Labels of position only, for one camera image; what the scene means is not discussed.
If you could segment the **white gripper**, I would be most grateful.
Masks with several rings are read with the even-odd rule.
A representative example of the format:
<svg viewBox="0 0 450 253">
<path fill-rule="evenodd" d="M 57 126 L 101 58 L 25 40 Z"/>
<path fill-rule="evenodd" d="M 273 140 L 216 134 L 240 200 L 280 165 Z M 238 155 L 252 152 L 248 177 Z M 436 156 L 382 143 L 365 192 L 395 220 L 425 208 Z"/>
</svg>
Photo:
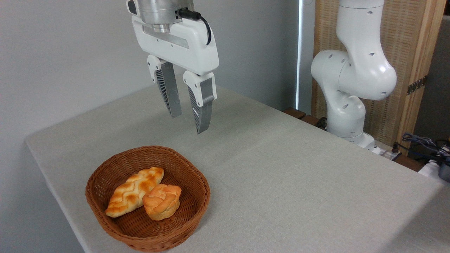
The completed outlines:
<svg viewBox="0 0 450 253">
<path fill-rule="evenodd" d="M 212 104 L 217 99 L 212 71 L 218 68 L 219 58 L 214 35 L 207 45 L 207 29 L 202 21 L 184 19 L 172 24 L 169 33 L 159 33 L 137 16 L 131 19 L 140 47 L 150 54 L 148 69 L 170 116 L 175 118 L 182 114 L 175 64 L 187 70 L 183 80 L 188 85 L 196 130 L 198 134 L 204 132 L 209 128 Z"/>
</svg>

